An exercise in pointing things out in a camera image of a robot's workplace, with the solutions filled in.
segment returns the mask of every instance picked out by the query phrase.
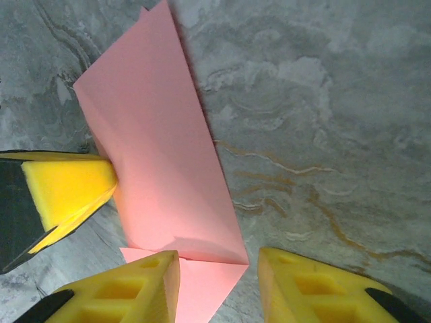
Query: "gray surface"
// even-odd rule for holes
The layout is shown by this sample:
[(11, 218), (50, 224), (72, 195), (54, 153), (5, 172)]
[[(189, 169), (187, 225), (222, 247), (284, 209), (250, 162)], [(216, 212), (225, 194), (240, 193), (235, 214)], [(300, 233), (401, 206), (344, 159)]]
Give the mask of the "gray surface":
[[(2, 0), (0, 149), (94, 149), (71, 86), (155, 2)], [(429, 1), (174, 6), (252, 262), (212, 322), (262, 322), (260, 246), (370, 275), (426, 312)], [(123, 263), (124, 245), (104, 207), (0, 278), (0, 322)]]

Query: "folded pink paper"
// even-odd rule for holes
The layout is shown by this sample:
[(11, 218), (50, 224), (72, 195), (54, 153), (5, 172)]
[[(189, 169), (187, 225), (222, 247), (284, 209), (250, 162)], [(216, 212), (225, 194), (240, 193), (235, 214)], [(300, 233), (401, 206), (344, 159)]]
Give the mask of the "folded pink paper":
[(126, 261), (178, 250), (176, 321), (208, 322), (248, 257), (167, 1), (143, 11), (74, 88), (119, 177)]

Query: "pink paper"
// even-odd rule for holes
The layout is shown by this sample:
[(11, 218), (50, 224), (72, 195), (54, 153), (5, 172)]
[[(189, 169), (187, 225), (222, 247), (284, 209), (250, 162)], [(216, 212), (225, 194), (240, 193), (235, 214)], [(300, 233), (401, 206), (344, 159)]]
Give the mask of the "pink paper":
[(119, 177), (126, 261), (178, 250), (176, 321), (209, 321), (248, 258), (167, 1), (142, 11), (74, 88)]

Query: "yellow plastic part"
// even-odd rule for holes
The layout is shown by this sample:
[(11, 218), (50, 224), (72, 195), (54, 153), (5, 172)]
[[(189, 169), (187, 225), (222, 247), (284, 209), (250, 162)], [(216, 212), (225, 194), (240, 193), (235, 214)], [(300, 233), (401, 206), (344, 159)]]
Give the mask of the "yellow plastic part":
[(0, 153), (0, 157), (27, 160), (22, 169), (44, 230), (55, 227), (29, 254), (70, 234), (106, 203), (117, 187), (112, 164), (97, 155), (26, 151)]
[(179, 287), (178, 252), (159, 252), (63, 286), (75, 295), (46, 323), (174, 323)]
[(371, 279), (276, 248), (259, 251), (266, 323), (397, 323), (365, 292)]

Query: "gray marble floor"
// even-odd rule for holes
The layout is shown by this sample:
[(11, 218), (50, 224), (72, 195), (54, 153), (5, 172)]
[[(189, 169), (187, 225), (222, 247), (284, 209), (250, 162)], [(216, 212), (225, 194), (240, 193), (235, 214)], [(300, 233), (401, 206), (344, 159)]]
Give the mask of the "gray marble floor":
[[(73, 82), (145, 0), (0, 2), (0, 149), (94, 151)], [(252, 265), (212, 322), (262, 322), (257, 252), (369, 275), (431, 317), (427, 0), (176, 0)], [(111, 202), (0, 277), (8, 323), (124, 262)]]

